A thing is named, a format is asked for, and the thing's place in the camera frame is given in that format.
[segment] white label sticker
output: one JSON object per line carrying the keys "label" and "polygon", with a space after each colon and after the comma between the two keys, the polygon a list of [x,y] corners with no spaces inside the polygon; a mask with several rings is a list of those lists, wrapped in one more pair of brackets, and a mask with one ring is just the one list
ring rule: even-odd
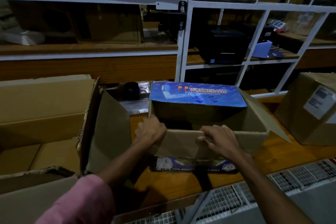
{"label": "white label sticker", "polygon": [[321,119],[335,102],[336,94],[326,87],[319,86],[303,108],[317,119]]}
{"label": "white label sticker", "polygon": [[336,124],[336,112],[334,112],[334,114],[330,116],[329,120],[327,120],[326,123]]}

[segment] hand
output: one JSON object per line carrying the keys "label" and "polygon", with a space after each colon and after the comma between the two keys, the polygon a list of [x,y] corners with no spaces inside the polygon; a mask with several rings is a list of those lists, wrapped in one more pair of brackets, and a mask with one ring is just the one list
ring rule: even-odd
{"label": "hand", "polygon": [[197,138],[197,140],[207,143],[215,153],[231,161],[235,161],[239,155],[243,154],[235,133],[227,126],[203,126],[200,131],[204,132],[204,136]]}
{"label": "hand", "polygon": [[149,148],[154,143],[160,141],[166,132],[166,126],[160,123],[158,118],[152,114],[150,118],[144,118],[138,124],[138,128],[135,131],[136,139],[133,143],[143,143]]}

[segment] left hand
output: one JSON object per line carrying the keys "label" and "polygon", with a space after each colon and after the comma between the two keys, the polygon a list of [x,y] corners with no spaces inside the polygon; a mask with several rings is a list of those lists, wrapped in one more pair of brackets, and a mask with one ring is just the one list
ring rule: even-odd
{"label": "left hand", "polygon": [[166,132],[166,126],[160,123],[158,118],[152,114],[150,118],[144,118],[138,124],[138,128],[135,131],[136,139],[133,143],[143,143],[149,148],[160,141],[166,135]]}

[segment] black printer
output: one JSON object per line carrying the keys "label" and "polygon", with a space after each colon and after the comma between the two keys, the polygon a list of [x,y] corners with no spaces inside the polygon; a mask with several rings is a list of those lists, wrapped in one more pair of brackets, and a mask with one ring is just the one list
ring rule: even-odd
{"label": "black printer", "polygon": [[197,48],[207,64],[239,65],[251,38],[229,26],[207,25],[198,33]]}

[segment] pink shirt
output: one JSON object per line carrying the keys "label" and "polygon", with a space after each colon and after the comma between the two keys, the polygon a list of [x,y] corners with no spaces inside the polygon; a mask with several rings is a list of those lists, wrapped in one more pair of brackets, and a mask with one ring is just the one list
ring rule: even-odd
{"label": "pink shirt", "polygon": [[112,221],[115,214],[111,188],[98,176],[88,175],[48,209],[36,224],[97,223]]}

